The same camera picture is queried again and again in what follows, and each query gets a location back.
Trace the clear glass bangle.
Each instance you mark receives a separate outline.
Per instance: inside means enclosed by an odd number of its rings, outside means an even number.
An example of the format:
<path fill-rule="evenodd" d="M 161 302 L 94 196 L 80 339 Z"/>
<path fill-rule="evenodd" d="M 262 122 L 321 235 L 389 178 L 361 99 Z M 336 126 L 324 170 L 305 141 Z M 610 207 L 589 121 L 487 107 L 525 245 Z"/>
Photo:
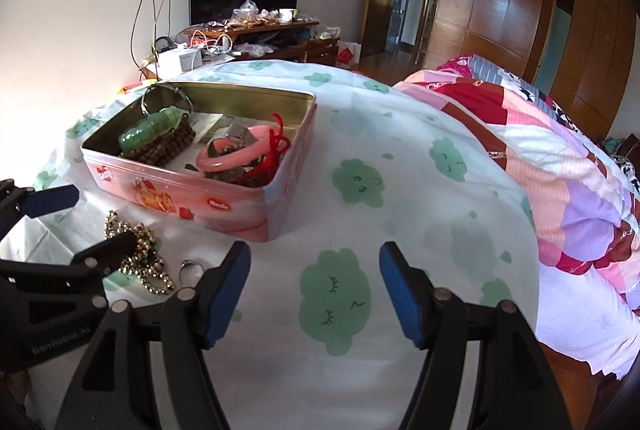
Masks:
<path fill-rule="evenodd" d="M 162 106 L 175 106 L 188 115 L 194 111 L 190 96 L 180 86 L 171 83 L 148 86 L 140 99 L 142 115 L 147 117 Z"/>

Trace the red gift bag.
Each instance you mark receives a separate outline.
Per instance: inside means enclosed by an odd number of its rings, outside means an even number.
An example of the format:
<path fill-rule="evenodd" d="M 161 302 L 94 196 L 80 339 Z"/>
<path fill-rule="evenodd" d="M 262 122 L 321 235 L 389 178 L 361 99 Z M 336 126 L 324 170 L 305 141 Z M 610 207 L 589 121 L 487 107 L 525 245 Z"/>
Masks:
<path fill-rule="evenodd" d="M 338 41 L 335 66 L 343 69 L 355 68 L 359 64 L 360 54 L 360 43 Z"/>

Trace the paper booklet in tin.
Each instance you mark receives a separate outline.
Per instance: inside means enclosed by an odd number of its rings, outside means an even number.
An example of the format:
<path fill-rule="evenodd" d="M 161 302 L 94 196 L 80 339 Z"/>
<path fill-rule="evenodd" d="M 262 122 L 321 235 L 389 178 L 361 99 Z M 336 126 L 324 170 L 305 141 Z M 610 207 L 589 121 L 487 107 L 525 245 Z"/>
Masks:
<path fill-rule="evenodd" d="M 197 172 L 196 158 L 214 138 L 224 137 L 233 124 L 239 124 L 242 127 L 250 126 L 249 119 L 223 115 L 222 113 L 194 112 L 189 121 L 195 132 L 193 142 L 166 165 L 165 169 L 168 171 Z"/>

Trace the wooden TV cabinet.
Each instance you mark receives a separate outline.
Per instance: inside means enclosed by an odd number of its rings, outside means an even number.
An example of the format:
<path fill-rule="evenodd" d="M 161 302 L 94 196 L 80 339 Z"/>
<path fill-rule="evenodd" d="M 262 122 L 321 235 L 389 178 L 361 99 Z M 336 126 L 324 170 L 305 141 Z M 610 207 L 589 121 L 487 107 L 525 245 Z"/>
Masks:
<path fill-rule="evenodd" d="M 193 70 L 199 64 L 244 60 L 286 60 L 311 64 L 336 64 L 341 29 L 318 21 L 293 20 L 289 23 L 252 23 L 222 26 L 207 23 L 190 26 L 177 38 L 163 36 L 155 41 L 152 54 L 140 62 L 145 78 L 168 78 Z M 172 69 L 169 56 L 179 57 Z"/>

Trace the pink bangle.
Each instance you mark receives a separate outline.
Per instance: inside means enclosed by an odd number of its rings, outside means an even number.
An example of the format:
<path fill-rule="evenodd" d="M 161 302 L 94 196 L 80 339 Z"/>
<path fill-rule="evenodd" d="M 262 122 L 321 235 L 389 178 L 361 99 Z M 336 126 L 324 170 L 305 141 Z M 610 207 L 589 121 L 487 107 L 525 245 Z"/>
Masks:
<path fill-rule="evenodd" d="M 247 128 L 257 138 L 257 142 L 221 157 L 209 157 L 207 156 L 207 147 L 203 148 L 196 158 L 198 171 L 206 173 L 231 170 L 262 157 L 267 152 L 268 134 L 274 128 L 266 124 L 257 124 Z"/>

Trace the brown wooden bead mala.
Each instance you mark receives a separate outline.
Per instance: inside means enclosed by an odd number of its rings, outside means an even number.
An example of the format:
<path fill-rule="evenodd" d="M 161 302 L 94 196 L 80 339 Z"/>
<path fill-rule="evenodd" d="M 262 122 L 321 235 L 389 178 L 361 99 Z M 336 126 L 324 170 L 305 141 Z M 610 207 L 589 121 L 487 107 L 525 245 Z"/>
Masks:
<path fill-rule="evenodd" d="M 142 147 L 122 151 L 119 156 L 122 159 L 151 165 L 151 167 L 163 168 L 189 148 L 194 138 L 195 131 L 191 127 L 188 116 L 183 115 L 173 129 Z"/>

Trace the green jade bangle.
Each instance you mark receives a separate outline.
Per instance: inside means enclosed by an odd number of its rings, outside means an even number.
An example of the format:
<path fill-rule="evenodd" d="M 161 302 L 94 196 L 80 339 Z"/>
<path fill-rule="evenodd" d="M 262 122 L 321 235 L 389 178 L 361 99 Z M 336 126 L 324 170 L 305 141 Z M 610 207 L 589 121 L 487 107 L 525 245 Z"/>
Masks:
<path fill-rule="evenodd" d="M 118 136 L 118 145 L 122 151 L 135 150 L 155 138 L 174 129 L 186 112 L 176 106 L 169 106 L 151 113 Z"/>

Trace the wooden headboard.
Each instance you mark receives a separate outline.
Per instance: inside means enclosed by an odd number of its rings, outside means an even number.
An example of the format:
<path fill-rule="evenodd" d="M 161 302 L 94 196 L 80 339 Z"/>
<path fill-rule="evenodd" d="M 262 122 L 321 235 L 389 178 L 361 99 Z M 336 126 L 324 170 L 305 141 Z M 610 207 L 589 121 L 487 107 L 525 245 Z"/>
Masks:
<path fill-rule="evenodd" d="M 639 172 L 640 168 L 640 141 L 636 134 L 629 134 L 626 138 L 608 137 L 605 139 L 604 148 L 612 157 L 620 156 L 627 159 Z"/>

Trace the pink patchwork quilt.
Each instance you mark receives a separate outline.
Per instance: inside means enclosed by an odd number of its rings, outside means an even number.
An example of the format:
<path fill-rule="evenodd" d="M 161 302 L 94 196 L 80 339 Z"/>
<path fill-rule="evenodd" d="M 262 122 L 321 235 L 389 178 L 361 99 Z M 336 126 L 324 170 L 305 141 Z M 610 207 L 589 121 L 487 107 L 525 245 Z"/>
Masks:
<path fill-rule="evenodd" d="M 485 58 L 394 87 L 464 124 L 524 190 L 540 262 L 537 339 L 595 375 L 628 375 L 639 354 L 638 188 L 551 97 Z"/>

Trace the white box appliance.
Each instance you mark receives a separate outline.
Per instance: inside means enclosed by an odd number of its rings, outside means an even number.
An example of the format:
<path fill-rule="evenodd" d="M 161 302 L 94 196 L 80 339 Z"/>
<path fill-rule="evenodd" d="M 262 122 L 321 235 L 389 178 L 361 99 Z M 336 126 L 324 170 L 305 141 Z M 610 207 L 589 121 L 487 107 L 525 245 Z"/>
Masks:
<path fill-rule="evenodd" d="M 181 74 L 199 68 L 202 65 L 201 51 L 193 47 L 177 47 L 158 55 L 157 69 L 162 78 Z"/>

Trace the red knotted cord charm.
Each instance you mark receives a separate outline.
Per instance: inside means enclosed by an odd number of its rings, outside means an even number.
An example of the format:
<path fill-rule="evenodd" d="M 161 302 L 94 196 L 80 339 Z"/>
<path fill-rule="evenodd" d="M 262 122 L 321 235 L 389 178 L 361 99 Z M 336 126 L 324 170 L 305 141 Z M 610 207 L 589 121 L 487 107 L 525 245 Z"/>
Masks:
<path fill-rule="evenodd" d="M 258 163 L 245 171 L 236 182 L 245 187 L 264 187 L 276 176 L 280 162 L 285 153 L 291 148 L 291 141 L 284 135 L 284 122 L 279 113 L 273 112 L 272 117 L 277 128 L 268 134 L 267 152 Z"/>

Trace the pink rectangular tin box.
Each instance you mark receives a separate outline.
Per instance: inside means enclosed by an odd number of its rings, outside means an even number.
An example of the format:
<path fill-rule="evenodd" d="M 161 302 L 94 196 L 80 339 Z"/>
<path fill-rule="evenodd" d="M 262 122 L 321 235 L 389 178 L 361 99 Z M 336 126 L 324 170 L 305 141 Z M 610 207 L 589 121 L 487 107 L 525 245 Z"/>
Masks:
<path fill-rule="evenodd" d="M 279 236 L 317 99 L 229 82 L 160 83 L 81 144 L 98 186 L 218 233 Z"/>

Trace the black television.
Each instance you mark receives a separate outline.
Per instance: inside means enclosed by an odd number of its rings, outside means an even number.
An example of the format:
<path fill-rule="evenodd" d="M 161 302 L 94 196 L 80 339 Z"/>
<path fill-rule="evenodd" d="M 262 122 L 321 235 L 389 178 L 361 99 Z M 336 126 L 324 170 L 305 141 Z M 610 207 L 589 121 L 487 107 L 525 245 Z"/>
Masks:
<path fill-rule="evenodd" d="M 247 0 L 189 0 L 189 23 L 201 24 L 224 21 Z M 259 10 L 297 8 L 297 0 L 251 0 Z"/>

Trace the white cloud print sheet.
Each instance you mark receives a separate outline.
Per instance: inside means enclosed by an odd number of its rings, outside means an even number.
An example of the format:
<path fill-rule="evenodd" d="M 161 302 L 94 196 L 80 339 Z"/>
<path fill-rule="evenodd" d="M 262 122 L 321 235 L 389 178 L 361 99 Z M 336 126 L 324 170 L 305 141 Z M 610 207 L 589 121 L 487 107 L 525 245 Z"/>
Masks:
<path fill-rule="evenodd" d="M 378 270 L 394 241 L 436 287 L 463 301 L 514 301 L 535 328 L 538 248 L 524 190 L 485 148 L 458 107 L 450 117 L 341 69 L 287 62 L 237 62 L 183 75 L 218 94 L 251 87 L 242 104 L 267 104 L 264 90 L 316 96 L 304 162 L 291 151 L 297 186 L 278 237 L 250 241 L 252 268 L 227 335 L 205 359 L 232 429 L 397 429 L 418 379 L 422 354 L 402 334 Z M 134 93 L 137 98 L 140 90 Z M 238 235 L 198 225 L 205 214 L 231 220 L 239 206 L 209 191 L 181 202 L 162 177 L 125 176 L 88 165 L 82 142 L 134 97 L 91 110 L 65 133 L 36 177 L 36 189 L 75 184 L 73 210 L 26 220 L 3 242 L 16 260 L 67 264 L 104 238 L 108 211 L 145 223 L 160 239 L 172 275 L 184 260 L 211 267 Z"/>

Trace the wooden wardrobe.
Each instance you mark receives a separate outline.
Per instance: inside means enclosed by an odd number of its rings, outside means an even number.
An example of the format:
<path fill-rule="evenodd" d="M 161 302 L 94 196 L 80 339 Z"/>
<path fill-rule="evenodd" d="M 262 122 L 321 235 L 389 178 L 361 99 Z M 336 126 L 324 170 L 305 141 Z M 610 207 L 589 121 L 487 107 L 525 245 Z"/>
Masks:
<path fill-rule="evenodd" d="M 437 0 L 434 26 L 418 65 L 434 69 L 462 54 L 480 55 L 527 81 L 550 44 L 553 0 Z M 566 43 L 549 93 L 596 142 L 620 110 L 638 31 L 631 0 L 572 0 Z"/>

